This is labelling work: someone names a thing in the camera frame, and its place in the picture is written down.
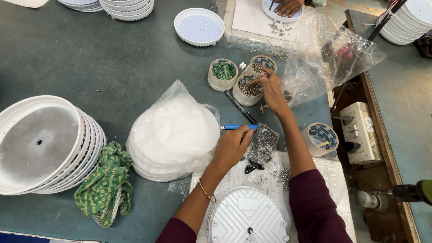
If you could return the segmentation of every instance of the sheet of paper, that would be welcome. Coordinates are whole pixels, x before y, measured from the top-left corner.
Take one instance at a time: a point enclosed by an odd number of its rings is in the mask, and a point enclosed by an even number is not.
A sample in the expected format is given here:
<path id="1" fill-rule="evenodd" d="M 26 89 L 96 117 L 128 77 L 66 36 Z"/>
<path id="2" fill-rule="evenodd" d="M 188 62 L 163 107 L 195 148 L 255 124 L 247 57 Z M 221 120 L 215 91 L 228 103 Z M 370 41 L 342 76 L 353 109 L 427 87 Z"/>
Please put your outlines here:
<path id="1" fill-rule="evenodd" d="M 43 6 L 48 0 L 4 0 L 6 2 L 14 3 L 16 5 L 29 7 L 29 8 L 39 8 Z"/>
<path id="2" fill-rule="evenodd" d="M 271 23 L 273 23 L 273 20 L 269 18 L 261 8 L 261 0 L 236 1 L 234 19 L 232 22 L 233 29 L 294 41 L 299 21 L 285 24 L 285 27 L 283 27 L 281 23 L 276 22 L 276 25 L 286 33 L 283 36 L 279 36 L 279 33 L 272 33 L 273 29 L 269 25 Z"/>

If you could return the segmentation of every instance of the gold bangle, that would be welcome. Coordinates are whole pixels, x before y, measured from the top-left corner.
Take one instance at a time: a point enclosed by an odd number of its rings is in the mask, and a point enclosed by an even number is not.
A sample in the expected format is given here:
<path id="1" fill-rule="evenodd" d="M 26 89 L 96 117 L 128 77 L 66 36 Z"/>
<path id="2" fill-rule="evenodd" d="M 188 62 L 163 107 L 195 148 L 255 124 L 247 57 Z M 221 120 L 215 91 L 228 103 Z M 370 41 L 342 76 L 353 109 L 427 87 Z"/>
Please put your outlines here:
<path id="1" fill-rule="evenodd" d="M 201 189 L 204 191 L 204 195 L 207 195 L 208 193 L 206 192 L 206 190 L 204 190 L 203 185 L 201 184 L 201 178 L 198 179 L 198 182 L 200 183 Z M 213 198 L 215 199 L 214 201 L 212 200 L 212 198 L 210 196 L 207 196 L 208 199 L 210 199 L 210 201 L 212 201 L 212 203 L 216 203 L 216 197 L 213 194 Z"/>

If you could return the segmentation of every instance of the tape roll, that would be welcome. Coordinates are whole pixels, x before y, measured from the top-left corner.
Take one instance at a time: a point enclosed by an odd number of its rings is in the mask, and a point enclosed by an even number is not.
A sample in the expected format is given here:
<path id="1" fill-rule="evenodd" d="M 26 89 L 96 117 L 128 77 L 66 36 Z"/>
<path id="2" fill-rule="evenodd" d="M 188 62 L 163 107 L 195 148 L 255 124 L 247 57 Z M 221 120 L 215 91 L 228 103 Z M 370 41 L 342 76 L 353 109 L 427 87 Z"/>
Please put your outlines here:
<path id="1" fill-rule="evenodd" d="M 230 80 L 222 80 L 222 79 L 218 79 L 213 73 L 212 73 L 212 68 L 214 67 L 214 65 L 221 63 L 221 62 L 225 62 L 228 64 L 232 64 L 235 67 L 235 76 L 230 79 Z M 212 87 L 214 90 L 216 91 L 227 91 L 230 90 L 234 84 L 235 81 L 237 79 L 237 75 L 238 75 L 238 69 L 237 69 L 237 65 L 228 60 L 228 59 L 216 59 L 214 60 L 211 64 L 210 64 L 210 68 L 209 68 L 209 73 L 207 75 L 207 80 L 209 82 L 210 87 Z"/>
<path id="2" fill-rule="evenodd" d="M 252 68 L 252 65 L 257 63 L 264 64 L 267 68 L 273 70 L 273 72 L 277 71 L 276 62 L 273 59 L 271 59 L 268 56 L 258 55 L 252 57 L 251 61 L 249 62 L 249 65 L 242 72 L 242 74 L 256 74 L 259 76 L 260 74 L 255 72 L 254 69 Z"/>
<path id="3" fill-rule="evenodd" d="M 302 136 L 312 157 L 321 157 L 339 145 L 336 133 L 323 123 L 315 122 L 302 130 Z"/>
<path id="4" fill-rule="evenodd" d="M 244 106 L 253 106 L 256 103 L 258 103 L 258 101 L 260 101 L 261 97 L 263 97 L 264 95 L 263 91 L 261 91 L 261 93 L 257 96 L 250 96 L 243 93 L 243 91 L 240 90 L 240 86 L 238 85 L 238 83 L 241 80 L 247 80 L 250 82 L 256 78 L 258 78 L 258 75 L 256 74 L 242 74 L 238 77 L 237 82 L 235 83 L 232 89 L 232 95 L 234 96 L 235 100 L 237 100 L 238 103 Z"/>

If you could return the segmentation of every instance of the blue utility knife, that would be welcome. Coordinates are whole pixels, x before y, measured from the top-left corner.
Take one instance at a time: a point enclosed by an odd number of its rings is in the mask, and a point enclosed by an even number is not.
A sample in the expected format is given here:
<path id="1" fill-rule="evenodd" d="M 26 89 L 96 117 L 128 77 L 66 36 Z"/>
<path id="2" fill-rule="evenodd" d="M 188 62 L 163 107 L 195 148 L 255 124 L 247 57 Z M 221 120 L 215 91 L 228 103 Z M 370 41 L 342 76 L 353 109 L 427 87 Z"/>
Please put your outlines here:
<path id="1" fill-rule="evenodd" d="M 220 129 L 226 129 L 226 130 L 234 130 L 237 129 L 241 124 L 225 124 L 220 127 Z M 258 129 L 258 124 L 248 124 L 248 127 L 250 129 Z"/>

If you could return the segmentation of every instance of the blue-gray table surface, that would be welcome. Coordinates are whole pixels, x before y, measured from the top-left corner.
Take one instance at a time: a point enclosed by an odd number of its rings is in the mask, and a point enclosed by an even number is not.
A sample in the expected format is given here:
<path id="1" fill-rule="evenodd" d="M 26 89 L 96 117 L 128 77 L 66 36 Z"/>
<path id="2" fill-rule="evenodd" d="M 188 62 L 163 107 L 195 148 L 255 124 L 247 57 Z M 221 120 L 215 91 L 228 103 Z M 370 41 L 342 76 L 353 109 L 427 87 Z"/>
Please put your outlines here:
<path id="1" fill-rule="evenodd" d="M 207 83 L 210 63 L 228 58 L 239 64 L 257 55 L 222 43 L 197 48 L 183 42 L 173 22 L 182 10 L 209 9 L 210 0 L 155 1 L 144 20 L 122 22 L 104 11 L 81 13 L 52 0 L 39 9 L 0 1 L 0 111 L 28 97 L 55 95 L 92 116 L 108 141 L 124 144 L 135 119 L 176 80 L 199 102 L 219 109 L 221 124 L 248 123 L 223 92 Z M 277 74 L 284 63 L 277 62 Z M 245 107 L 256 120 L 283 133 L 276 116 L 260 104 Z M 331 125 L 327 96 L 293 108 L 300 129 L 313 122 Z M 132 213 L 101 228 L 73 200 L 76 188 L 51 195 L 0 195 L 0 230 L 70 240 L 155 242 L 184 195 L 169 183 L 134 171 Z"/>
<path id="2" fill-rule="evenodd" d="M 377 17 L 349 10 L 354 30 L 368 38 Z M 432 60 L 413 43 L 398 46 L 378 35 L 387 58 L 368 70 L 385 130 L 404 184 L 432 179 Z M 422 242 L 432 242 L 432 207 L 410 203 Z"/>

